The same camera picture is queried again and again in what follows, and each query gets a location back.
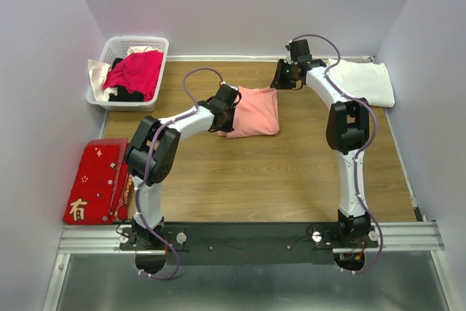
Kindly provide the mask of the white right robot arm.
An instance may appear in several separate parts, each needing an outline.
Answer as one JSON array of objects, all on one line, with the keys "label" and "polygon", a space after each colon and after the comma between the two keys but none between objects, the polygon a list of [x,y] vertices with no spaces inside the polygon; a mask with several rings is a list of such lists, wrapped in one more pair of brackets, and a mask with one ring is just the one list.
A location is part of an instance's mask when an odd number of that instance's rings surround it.
[{"label": "white right robot arm", "polygon": [[374,139],[370,136],[369,119],[374,115],[364,98],[355,98],[331,78],[331,69],[341,61],[326,65],[312,57],[306,36],[291,39],[288,54],[277,63],[270,85],[276,90],[312,89],[328,108],[325,131],[327,144],[338,160],[341,188],[338,219],[331,226],[333,241],[350,247],[371,231],[364,180],[365,148]]}]

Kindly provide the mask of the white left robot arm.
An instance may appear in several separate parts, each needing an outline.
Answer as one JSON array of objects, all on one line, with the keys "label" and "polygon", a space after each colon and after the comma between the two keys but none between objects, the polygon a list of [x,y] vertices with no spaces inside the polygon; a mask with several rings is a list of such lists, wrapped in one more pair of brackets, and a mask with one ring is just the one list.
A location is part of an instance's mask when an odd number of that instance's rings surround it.
[{"label": "white left robot arm", "polygon": [[163,222],[162,182],[172,170],[181,142],[198,133],[233,130],[234,114],[242,99],[238,88],[220,84],[216,94],[172,117],[144,117],[127,147],[128,165],[135,191],[132,231],[146,249],[167,246],[158,228]]}]

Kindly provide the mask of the salmon pink t shirt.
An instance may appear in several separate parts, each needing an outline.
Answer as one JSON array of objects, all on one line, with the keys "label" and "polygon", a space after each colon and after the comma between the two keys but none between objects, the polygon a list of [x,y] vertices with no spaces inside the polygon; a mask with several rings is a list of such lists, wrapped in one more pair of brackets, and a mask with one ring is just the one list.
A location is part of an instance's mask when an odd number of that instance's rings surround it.
[{"label": "salmon pink t shirt", "polygon": [[280,123],[276,89],[239,86],[239,91],[242,97],[234,113],[233,131],[218,131],[218,135],[225,138],[277,135]]}]

